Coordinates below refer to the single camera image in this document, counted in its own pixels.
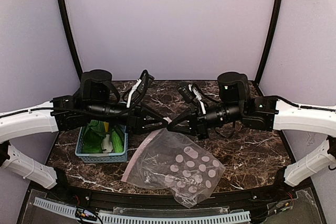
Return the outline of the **clear zip top bag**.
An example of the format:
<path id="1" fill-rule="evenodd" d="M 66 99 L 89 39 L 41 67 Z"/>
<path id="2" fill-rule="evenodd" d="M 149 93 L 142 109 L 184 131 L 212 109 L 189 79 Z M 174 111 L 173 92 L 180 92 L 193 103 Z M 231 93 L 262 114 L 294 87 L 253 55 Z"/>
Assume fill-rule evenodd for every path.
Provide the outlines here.
<path id="1" fill-rule="evenodd" d="M 121 180 L 143 189 L 167 189 L 179 204 L 192 208 L 211 196 L 224 171 L 217 158 L 190 138 L 162 129 L 144 139 Z"/>

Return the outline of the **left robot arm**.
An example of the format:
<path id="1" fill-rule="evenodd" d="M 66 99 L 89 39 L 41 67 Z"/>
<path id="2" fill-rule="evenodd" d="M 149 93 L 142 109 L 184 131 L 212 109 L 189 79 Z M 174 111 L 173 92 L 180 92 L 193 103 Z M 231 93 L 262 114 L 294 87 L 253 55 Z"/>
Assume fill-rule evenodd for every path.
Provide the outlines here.
<path id="1" fill-rule="evenodd" d="M 10 140 L 36 133 L 65 132 L 87 126 L 92 120 L 110 126 L 121 125 L 136 135 L 167 127 L 159 112 L 142 103 L 153 77 L 143 70 L 131 88 L 128 101 L 112 84 L 112 74 L 95 69 L 81 75 L 80 87 L 73 95 L 53 98 L 40 105 L 1 114 L 1 168 L 40 184 L 46 189 L 68 188 L 66 174 L 59 168 L 43 165 L 21 153 Z"/>

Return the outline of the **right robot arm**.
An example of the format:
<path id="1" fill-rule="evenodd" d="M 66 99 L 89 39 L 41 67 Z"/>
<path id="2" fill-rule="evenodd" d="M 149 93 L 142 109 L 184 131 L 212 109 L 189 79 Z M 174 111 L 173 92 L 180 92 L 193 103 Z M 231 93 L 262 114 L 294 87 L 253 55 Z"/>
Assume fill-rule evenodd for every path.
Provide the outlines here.
<path id="1" fill-rule="evenodd" d="M 275 184 L 295 187 L 308 177 L 335 163 L 335 107 L 296 104 L 279 96 L 252 98 L 247 76 L 238 72 L 222 73 L 217 78 L 220 101 L 205 107 L 194 100 L 201 95 L 194 84 L 178 88 L 191 106 L 171 123 L 171 132 L 209 137 L 208 129 L 234 124 L 253 130 L 295 130 L 326 135 L 326 139 L 301 160 L 277 171 Z"/>

